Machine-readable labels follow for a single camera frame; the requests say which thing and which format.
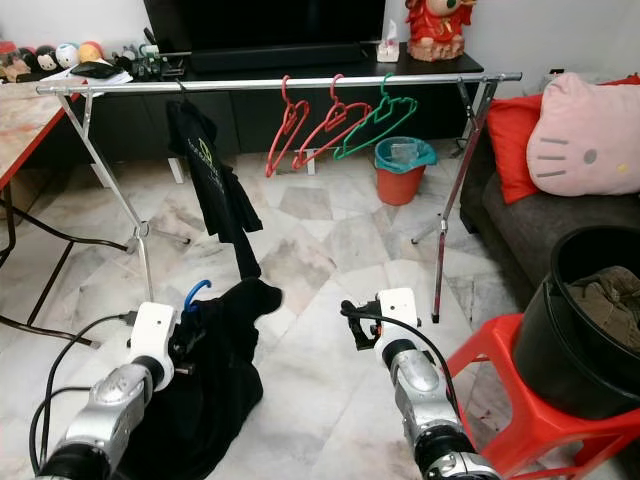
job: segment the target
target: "orange bucket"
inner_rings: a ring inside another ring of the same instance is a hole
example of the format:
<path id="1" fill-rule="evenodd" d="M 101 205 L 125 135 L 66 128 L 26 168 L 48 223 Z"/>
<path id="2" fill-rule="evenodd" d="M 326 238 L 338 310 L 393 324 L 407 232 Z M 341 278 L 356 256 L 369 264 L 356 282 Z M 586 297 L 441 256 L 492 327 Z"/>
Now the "orange bucket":
<path id="1" fill-rule="evenodd" d="M 392 173 L 383 168 L 376 168 L 380 200 L 395 206 L 409 203 L 418 192 L 426 167 L 422 165 L 406 173 Z"/>

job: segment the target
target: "black clothing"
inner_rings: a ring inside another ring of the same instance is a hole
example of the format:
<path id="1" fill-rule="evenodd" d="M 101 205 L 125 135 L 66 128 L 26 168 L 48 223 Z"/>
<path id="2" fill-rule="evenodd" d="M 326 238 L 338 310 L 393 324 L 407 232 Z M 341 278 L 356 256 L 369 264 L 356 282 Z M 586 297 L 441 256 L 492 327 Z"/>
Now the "black clothing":
<path id="1" fill-rule="evenodd" d="M 258 341 L 253 324 L 281 302 L 282 290 L 249 278 L 182 313 L 174 338 L 188 336 L 183 326 L 206 331 L 185 357 L 195 373 L 176 374 L 154 394 L 114 479 L 199 480 L 211 473 L 262 398 L 251 363 Z"/>
<path id="2" fill-rule="evenodd" d="M 217 128 L 192 103 L 167 102 L 169 148 L 189 162 L 204 223 L 209 235 L 233 243 L 240 277 L 259 277 L 260 266 L 245 235 L 262 230 L 262 222 L 249 202 L 233 169 L 216 155 Z"/>

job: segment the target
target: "sofa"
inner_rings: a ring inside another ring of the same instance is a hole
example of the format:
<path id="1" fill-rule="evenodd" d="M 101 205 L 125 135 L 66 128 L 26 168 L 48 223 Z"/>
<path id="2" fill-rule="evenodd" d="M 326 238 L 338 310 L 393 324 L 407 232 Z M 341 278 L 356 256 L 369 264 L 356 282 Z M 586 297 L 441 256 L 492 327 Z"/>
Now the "sofa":
<path id="1" fill-rule="evenodd" d="M 460 204 L 467 230 L 481 235 L 522 309 L 547 275 L 551 251 L 561 237 L 595 225 L 640 229 L 637 194 L 558 197 L 537 193 L 507 205 L 487 129 L 467 171 Z"/>

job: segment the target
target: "blue hanger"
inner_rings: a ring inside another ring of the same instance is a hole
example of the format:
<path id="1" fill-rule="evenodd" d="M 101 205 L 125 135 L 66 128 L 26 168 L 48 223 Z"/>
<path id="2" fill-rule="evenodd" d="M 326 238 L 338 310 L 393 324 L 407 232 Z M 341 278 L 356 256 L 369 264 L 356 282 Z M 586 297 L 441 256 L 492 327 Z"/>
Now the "blue hanger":
<path id="1" fill-rule="evenodd" d="M 197 306 L 191 305 L 191 302 L 193 300 L 193 297 L 195 297 L 196 293 L 198 293 L 198 290 L 200 290 L 202 287 L 211 288 L 211 281 L 201 280 L 198 283 L 196 283 L 196 286 L 191 289 L 191 291 L 187 294 L 187 298 L 184 299 L 185 312 L 195 312 L 198 309 Z"/>
<path id="2" fill-rule="evenodd" d="M 344 138 L 344 140 L 342 141 L 342 145 L 336 148 L 335 151 L 333 152 L 334 160 L 342 160 L 344 157 L 351 155 L 352 153 L 356 153 L 369 145 L 377 143 L 379 140 L 386 137 L 392 130 L 400 126 L 400 124 L 402 124 L 405 120 L 407 120 L 418 109 L 418 101 L 415 98 L 411 98 L 411 97 L 392 98 L 385 91 L 384 84 L 387 81 L 387 78 L 391 77 L 392 75 L 393 73 L 387 73 L 384 76 L 384 80 L 382 80 L 382 83 L 380 84 L 380 93 L 382 95 L 382 100 L 380 100 L 380 104 L 375 108 L 373 112 L 367 115 L 367 117 L 364 119 L 364 121 L 360 125 L 354 128 L 351 131 L 351 133 L 349 133 L 349 135 L 347 135 Z M 391 115 L 393 115 L 395 108 L 398 107 L 399 105 L 408 105 L 409 109 L 393 125 L 387 128 L 380 135 L 374 138 L 370 138 L 369 140 L 362 143 L 361 145 L 357 145 L 355 147 L 349 148 L 349 141 L 356 134 L 356 132 L 366 127 L 370 121 L 373 121 L 375 125 L 377 123 L 380 123 L 386 120 Z"/>

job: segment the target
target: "black cable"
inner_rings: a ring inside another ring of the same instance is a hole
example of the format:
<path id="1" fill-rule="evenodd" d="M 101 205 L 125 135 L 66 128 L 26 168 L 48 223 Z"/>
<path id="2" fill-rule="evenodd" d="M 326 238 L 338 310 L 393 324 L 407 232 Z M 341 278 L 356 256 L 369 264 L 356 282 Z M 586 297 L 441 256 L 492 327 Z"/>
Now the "black cable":
<path id="1" fill-rule="evenodd" d="M 64 392 L 88 392 L 91 390 L 91 387 L 63 387 L 58 390 L 54 390 L 51 392 L 51 396 L 49 397 L 49 401 L 45 398 L 38 408 L 36 408 L 35 413 L 33 414 L 33 418 L 31 419 L 31 426 L 29 427 L 29 458 L 31 459 L 31 468 L 33 468 L 33 473 L 38 474 L 40 471 L 40 464 L 38 463 L 38 457 L 36 455 L 36 429 L 38 428 L 38 420 L 40 419 L 40 414 L 44 409 L 46 403 L 51 403 L 51 400 L 58 394 Z"/>
<path id="2" fill-rule="evenodd" d="M 442 367 L 442 371 L 444 372 L 444 378 L 447 382 L 449 395 L 451 396 L 451 405 L 453 406 L 453 409 L 455 410 L 458 418 L 462 418 L 460 416 L 460 407 L 458 406 L 458 397 L 456 396 L 456 391 L 453 388 L 453 378 L 451 377 L 451 372 L 449 372 L 447 361 L 444 359 L 444 356 L 442 355 L 442 353 L 440 353 L 440 350 L 438 350 L 438 347 L 436 347 L 431 340 L 429 340 L 427 337 L 425 337 L 422 333 L 420 333 L 418 330 L 413 328 L 411 325 L 407 325 L 406 323 L 403 323 L 400 320 L 396 320 L 395 318 L 389 318 L 383 315 L 376 315 L 374 313 L 358 312 L 355 310 L 348 310 L 348 311 L 341 310 L 340 313 L 347 318 L 359 318 L 359 319 L 366 318 L 369 320 L 378 320 L 380 322 L 392 323 L 394 325 L 404 328 L 405 330 L 410 331 L 416 337 L 418 337 L 420 340 L 426 343 L 429 346 L 429 348 L 433 350 L 433 353 L 436 354 L 436 357 L 438 357 L 438 361 L 440 362 L 440 366 Z"/>
<path id="3" fill-rule="evenodd" d="M 100 323 L 106 322 L 108 320 L 115 319 L 123 319 L 126 317 L 126 314 L 120 315 L 109 315 L 107 317 L 102 317 L 99 320 L 96 320 L 93 323 L 90 323 L 82 330 L 80 330 L 75 337 L 73 337 L 69 343 L 65 345 L 65 347 L 60 351 L 58 357 L 54 360 L 51 365 L 51 369 L 49 370 L 49 377 L 47 378 L 47 389 L 44 395 L 44 420 L 42 421 L 42 438 L 40 439 L 40 463 L 44 463 L 47 459 L 47 447 L 49 446 L 49 422 L 51 420 L 51 392 L 53 390 L 53 379 L 56 374 L 56 370 L 58 369 L 58 365 L 67 354 L 67 352 L 71 349 L 71 347 L 78 341 L 82 336 L 91 330 L 96 325 Z"/>

